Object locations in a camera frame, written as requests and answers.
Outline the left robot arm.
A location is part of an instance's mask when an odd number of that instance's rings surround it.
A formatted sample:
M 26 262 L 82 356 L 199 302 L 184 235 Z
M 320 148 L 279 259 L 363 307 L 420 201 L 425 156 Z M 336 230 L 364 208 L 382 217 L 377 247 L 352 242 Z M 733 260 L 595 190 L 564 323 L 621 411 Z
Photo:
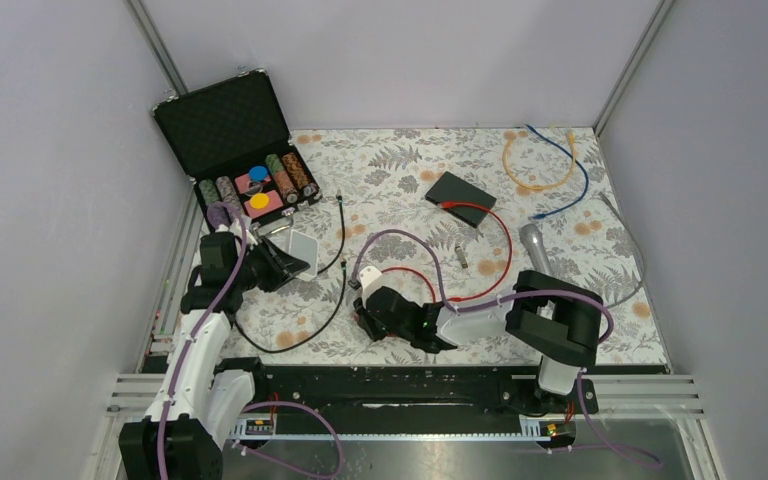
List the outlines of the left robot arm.
M 247 291 L 275 291 L 311 267 L 269 239 L 229 230 L 204 236 L 199 250 L 168 369 L 142 419 L 124 424 L 119 436 L 130 479 L 221 478 L 223 445 L 238 413 L 264 407 L 271 388 L 245 370 L 216 372 L 232 317 Z

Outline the white router box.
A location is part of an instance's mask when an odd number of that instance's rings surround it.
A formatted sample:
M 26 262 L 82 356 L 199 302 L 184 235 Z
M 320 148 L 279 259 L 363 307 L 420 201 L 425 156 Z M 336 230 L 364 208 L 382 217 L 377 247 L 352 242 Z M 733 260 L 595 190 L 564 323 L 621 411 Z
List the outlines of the white router box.
M 288 253 L 308 264 L 308 268 L 297 275 L 302 281 L 313 281 L 317 276 L 319 242 L 317 239 L 292 229 L 288 240 Z

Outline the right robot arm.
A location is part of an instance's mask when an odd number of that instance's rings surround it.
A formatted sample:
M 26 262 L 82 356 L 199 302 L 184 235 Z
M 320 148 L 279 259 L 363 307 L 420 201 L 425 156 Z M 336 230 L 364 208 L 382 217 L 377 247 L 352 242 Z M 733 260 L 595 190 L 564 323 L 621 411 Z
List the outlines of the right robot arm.
M 601 297 L 534 271 L 485 302 L 418 304 L 383 283 L 374 267 L 358 275 L 354 303 L 361 328 L 374 341 L 392 335 L 411 347 L 438 354 L 479 338 L 511 336 L 538 351 L 535 402 L 557 412 L 573 398 L 578 374 L 594 365 L 599 345 L 613 331 Z

